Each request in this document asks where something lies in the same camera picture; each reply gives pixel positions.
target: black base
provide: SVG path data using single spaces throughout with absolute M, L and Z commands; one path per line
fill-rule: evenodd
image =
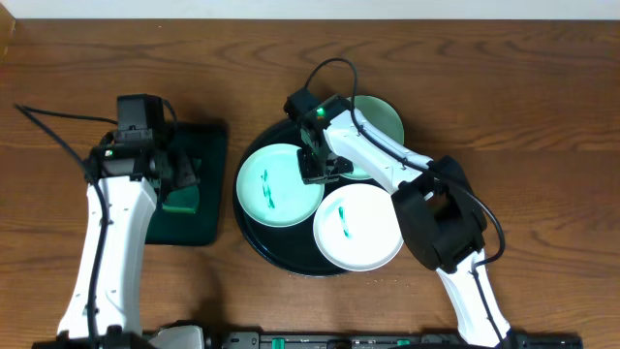
M 239 163 L 239 169 L 255 151 L 275 143 L 302 146 L 299 130 L 288 120 L 269 128 L 248 147 Z M 263 258 L 278 268 L 304 276 L 333 276 L 347 272 L 328 261 L 317 247 L 312 227 L 314 214 L 303 222 L 287 228 L 267 227 L 248 216 L 236 196 L 236 179 L 239 169 L 234 177 L 232 189 L 234 216 L 241 233 Z M 372 179 L 340 178 L 338 181 L 325 185 L 324 197 L 342 186 L 353 183 L 378 185 Z
M 227 333 L 222 342 L 206 349 L 487 349 L 469 345 L 455 333 L 406 335 L 320 335 Z M 104 349 L 154 349 L 147 339 L 133 333 L 107 334 L 100 338 Z M 88 339 L 34 343 L 32 349 L 88 349 Z M 583 349 L 580 337 L 569 334 L 529 335 L 510 331 L 503 349 Z

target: plate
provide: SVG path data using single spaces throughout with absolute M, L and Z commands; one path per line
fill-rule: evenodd
M 284 120 L 264 131 L 250 144 L 241 158 L 237 175 L 242 164 L 255 151 L 275 143 L 303 145 L 299 130 L 291 121 Z M 236 194 L 236 179 L 237 176 L 232 186 L 234 217 L 241 233 L 259 255 L 282 270 L 304 276 L 324 277 L 347 272 L 330 262 L 317 247 L 313 233 L 314 214 L 291 227 L 274 228 L 261 224 L 245 213 L 241 207 Z M 338 181 L 325 185 L 325 195 L 353 183 L 359 181 L 341 177 Z M 374 180 L 366 180 L 364 183 L 378 185 Z
M 261 224 L 285 228 L 310 217 L 321 204 L 325 186 L 303 184 L 297 151 L 299 146 L 271 144 L 245 160 L 236 180 L 241 207 Z
M 329 194 L 315 214 L 313 230 L 319 250 L 345 270 L 382 267 L 403 245 L 391 196 L 374 185 L 351 184 Z

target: white wall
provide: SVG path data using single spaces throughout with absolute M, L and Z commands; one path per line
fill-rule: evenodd
M 620 19 L 620 0 L 0 0 L 16 18 Z

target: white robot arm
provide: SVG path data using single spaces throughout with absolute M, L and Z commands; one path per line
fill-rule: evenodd
M 98 333 L 119 326 L 124 332 L 142 334 L 140 327 L 140 274 L 146 230 L 157 205 L 151 184 L 128 175 L 99 179 L 108 203 L 106 245 L 97 282 L 95 323 Z M 95 250 L 101 229 L 101 205 L 92 185 L 87 191 L 88 228 L 79 264 L 76 289 L 58 334 L 88 337 L 86 303 Z
M 410 162 L 426 168 L 426 164 L 432 161 L 431 158 L 416 154 L 386 136 L 371 123 L 367 122 L 361 111 L 356 110 L 356 118 L 358 124 L 363 125 L 366 129 L 367 134 L 383 143 L 384 146 L 389 146 L 402 154 L 403 157 L 407 157 Z M 403 181 L 411 182 L 421 175 L 419 171 L 403 166 L 400 161 L 385 154 L 361 135 L 351 120 L 351 113 L 349 111 L 343 111 L 340 115 L 331 119 L 330 126 L 324 130 L 324 133 L 325 140 L 335 155 L 342 156 L 360 166 L 383 186 L 389 194 L 398 191 L 398 186 Z M 430 197 L 432 197 L 432 193 L 429 193 L 425 199 L 430 199 Z M 437 272 L 444 282 L 446 291 L 456 311 L 458 331 L 461 336 L 469 344 L 495 347 L 499 343 L 499 339 L 487 319 L 476 282 L 470 273 L 472 264 L 483 259 L 484 250 L 480 252 L 474 251 L 458 264 L 456 272 L 447 273 L 441 269 L 437 269 Z M 480 268 L 479 275 L 484 296 L 488 302 L 493 319 L 502 336 L 506 337 L 511 326 L 502 316 L 497 306 L 488 281 L 486 268 Z
M 322 104 L 313 101 L 313 98 L 307 89 L 303 88 L 289 97 L 285 106 L 289 117 L 299 124 L 302 139 L 308 145 L 305 153 L 304 150 L 299 153 L 300 170 L 307 182 L 334 180 L 339 172 L 351 169 L 350 165 L 346 164 L 346 160 L 349 160 L 365 170 L 393 195 L 400 190 L 403 183 L 411 183 L 422 175 L 420 171 L 404 166 L 402 159 L 406 158 L 423 169 L 427 169 L 432 162 L 431 158 L 416 154 L 396 143 L 370 124 L 361 111 L 355 110 L 357 124 L 364 128 L 365 134 L 372 137 L 375 143 L 378 142 L 392 153 L 399 154 L 400 159 L 382 151 L 358 131 L 351 112 L 346 107 L 348 102 L 342 97 L 334 96 Z M 433 192 L 430 191 L 423 199 L 429 200 L 432 197 Z M 483 259 L 484 250 L 480 248 L 461 256 L 455 268 L 449 269 L 450 272 L 442 268 L 435 270 L 439 273 L 454 306 L 461 336 L 469 344 L 495 347 L 500 340 L 488 319 L 476 280 L 471 274 L 473 263 Z M 510 324 L 497 306 L 486 269 L 479 268 L 478 274 L 489 311 L 499 333 L 505 338 L 511 328 Z

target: green mat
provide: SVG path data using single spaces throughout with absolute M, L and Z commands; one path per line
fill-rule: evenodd
M 146 232 L 146 243 L 204 246 L 215 240 L 226 143 L 226 129 L 222 126 L 178 125 L 169 149 L 187 152 L 197 165 L 201 183 L 198 188 L 189 187 L 172 193 L 173 196 L 166 201 L 166 209 L 163 203 L 157 203 Z M 197 206 L 193 203 L 196 198 L 199 200 Z

